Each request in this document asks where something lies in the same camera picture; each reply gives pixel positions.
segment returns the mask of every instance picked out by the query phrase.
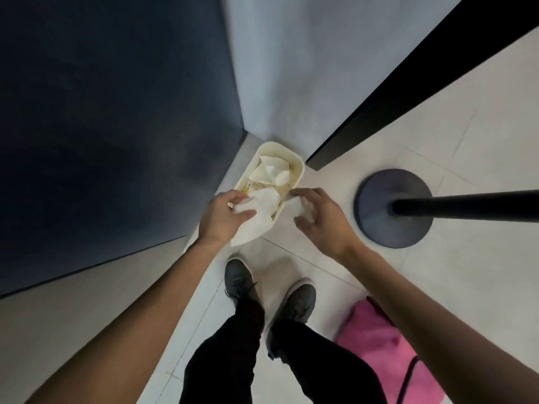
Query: black sneaker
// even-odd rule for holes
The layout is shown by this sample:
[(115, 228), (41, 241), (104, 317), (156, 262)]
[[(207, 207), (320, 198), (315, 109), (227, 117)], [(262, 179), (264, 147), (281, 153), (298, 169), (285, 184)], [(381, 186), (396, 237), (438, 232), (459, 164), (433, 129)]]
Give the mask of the black sneaker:
[(266, 337), (266, 347), (270, 359), (278, 357), (277, 352), (271, 349), (272, 331), (271, 327), (280, 320), (293, 320), (299, 323), (307, 323), (314, 310), (316, 303), (316, 289), (309, 278), (302, 278), (294, 283), (273, 317)]
[(226, 263), (225, 267), (225, 293), (232, 299), (234, 306), (238, 305), (240, 299), (249, 298), (256, 300), (260, 305), (260, 298), (254, 288), (253, 276), (249, 268), (238, 257), (233, 257)]

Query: person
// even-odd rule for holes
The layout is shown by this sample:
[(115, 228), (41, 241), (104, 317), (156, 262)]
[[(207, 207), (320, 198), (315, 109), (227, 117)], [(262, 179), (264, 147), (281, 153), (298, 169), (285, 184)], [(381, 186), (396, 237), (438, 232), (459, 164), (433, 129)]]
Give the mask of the person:
[[(454, 403), (532, 403), (539, 375), (457, 319), (395, 271), (355, 235), (344, 213), (322, 189), (296, 189), (315, 210), (297, 227), (325, 255), (346, 267), (414, 348)], [(206, 268), (253, 212), (233, 214), (228, 203), (246, 195), (216, 196), (185, 254), (127, 310), (53, 374), (28, 403), (135, 403), (153, 373)], [(232, 259), (225, 287), (235, 314), (195, 352), (184, 377), (181, 403), (251, 402), (255, 355), (264, 308), (248, 267)], [(316, 291), (295, 284), (273, 319), (269, 356), (287, 363), (315, 403), (382, 403), (376, 374), (360, 358), (307, 325)]]

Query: stanchion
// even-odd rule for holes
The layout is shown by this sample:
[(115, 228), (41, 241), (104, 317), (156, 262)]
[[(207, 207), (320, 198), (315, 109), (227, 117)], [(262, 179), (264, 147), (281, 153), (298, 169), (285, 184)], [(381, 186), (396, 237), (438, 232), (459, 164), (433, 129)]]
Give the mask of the stanchion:
[(406, 248), (427, 234), (435, 217), (539, 222), (539, 190), (434, 198), (415, 174), (387, 169), (360, 184), (354, 217), (377, 244)]

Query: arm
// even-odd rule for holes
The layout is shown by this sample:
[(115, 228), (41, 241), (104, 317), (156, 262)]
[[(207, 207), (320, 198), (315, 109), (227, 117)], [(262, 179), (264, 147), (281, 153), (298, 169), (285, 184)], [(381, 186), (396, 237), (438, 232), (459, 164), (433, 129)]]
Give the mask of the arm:
[(324, 190), (296, 189), (291, 194), (305, 197), (316, 211), (313, 224), (296, 218), (298, 228), (367, 288), (455, 404), (537, 402), (537, 373), (457, 319), (365, 246)]
[(27, 403), (135, 403), (152, 375), (202, 275), (254, 211), (233, 214), (227, 203), (247, 196), (216, 196), (187, 252), (141, 297), (41, 386)]

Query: person's left hand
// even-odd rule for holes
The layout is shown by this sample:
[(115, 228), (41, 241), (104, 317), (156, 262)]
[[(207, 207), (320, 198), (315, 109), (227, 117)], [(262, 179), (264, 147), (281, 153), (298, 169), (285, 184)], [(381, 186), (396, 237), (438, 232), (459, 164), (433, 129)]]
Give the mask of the person's left hand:
[(249, 198), (247, 194), (237, 190), (219, 193), (207, 204), (206, 211), (200, 219), (198, 237), (223, 247), (238, 231), (241, 224), (252, 218), (255, 210), (234, 214), (228, 203), (238, 204)]

